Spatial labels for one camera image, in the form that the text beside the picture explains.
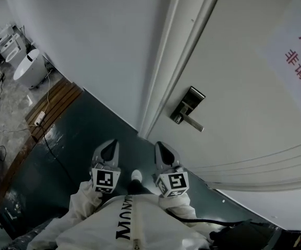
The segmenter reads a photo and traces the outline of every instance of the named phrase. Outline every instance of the jacket sleeve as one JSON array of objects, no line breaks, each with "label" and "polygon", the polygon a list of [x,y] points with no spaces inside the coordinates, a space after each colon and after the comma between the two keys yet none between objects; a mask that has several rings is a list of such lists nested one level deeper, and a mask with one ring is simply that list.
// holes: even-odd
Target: jacket sleeve
[{"label": "jacket sleeve", "polygon": [[93,191],[92,181],[81,182],[79,190],[70,197],[69,211],[53,219],[47,227],[28,244],[27,250],[54,249],[55,239],[64,231],[82,222],[99,207],[103,194]]},{"label": "jacket sleeve", "polygon": [[[184,218],[184,219],[197,219],[196,211],[193,207],[190,206],[190,198],[188,194],[185,193],[176,197],[160,197],[159,198],[160,207],[164,210],[169,210],[174,215]],[[213,242],[209,234],[212,231],[218,232],[218,226],[215,224],[205,223],[205,222],[197,222],[197,223],[189,223],[184,222],[184,224],[195,231],[202,234],[207,238],[207,241]]]}]

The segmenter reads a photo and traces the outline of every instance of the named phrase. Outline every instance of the zipper pull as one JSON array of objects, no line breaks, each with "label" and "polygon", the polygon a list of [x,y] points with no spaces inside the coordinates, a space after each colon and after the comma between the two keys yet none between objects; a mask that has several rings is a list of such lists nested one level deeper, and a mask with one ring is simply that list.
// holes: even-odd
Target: zipper pull
[{"label": "zipper pull", "polygon": [[133,250],[141,250],[141,245],[140,245],[139,239],[133,240]]}]

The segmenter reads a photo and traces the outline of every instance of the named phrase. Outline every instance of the door frame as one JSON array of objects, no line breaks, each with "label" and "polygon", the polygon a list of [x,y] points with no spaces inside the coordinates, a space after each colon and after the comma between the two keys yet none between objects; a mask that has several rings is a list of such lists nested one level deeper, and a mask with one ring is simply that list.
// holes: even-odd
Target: door frame
[{"label": "door frame", "polygon": [[138,136],[147,139],[201,36],[217,0],[171,0]]}]

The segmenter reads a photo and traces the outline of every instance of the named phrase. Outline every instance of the paper sign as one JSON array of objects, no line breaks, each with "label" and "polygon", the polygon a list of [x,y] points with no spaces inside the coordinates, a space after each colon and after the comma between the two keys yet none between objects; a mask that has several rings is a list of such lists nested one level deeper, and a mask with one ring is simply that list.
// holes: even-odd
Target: paper sign
[{"label": "paper sign", "polygon": [[301,2],[294,0],[262,50],[301,109]]}]

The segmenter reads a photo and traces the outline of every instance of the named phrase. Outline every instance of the white jacket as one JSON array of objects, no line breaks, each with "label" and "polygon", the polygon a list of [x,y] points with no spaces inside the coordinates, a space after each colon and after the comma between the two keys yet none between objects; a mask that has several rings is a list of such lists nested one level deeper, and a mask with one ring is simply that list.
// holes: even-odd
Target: white jacket
[{"label": "white jacket", "polygon": [[52,222],[29,243],[27,250],[178,250],[209,249],[209,233],[218,231],[206,223],[183,224],[169,216],[196,219],[187,194],[158,198],[155,195],[115,197],[99,208],[102,193],[92,182],[82,182],[70,197],[69,212]]}]

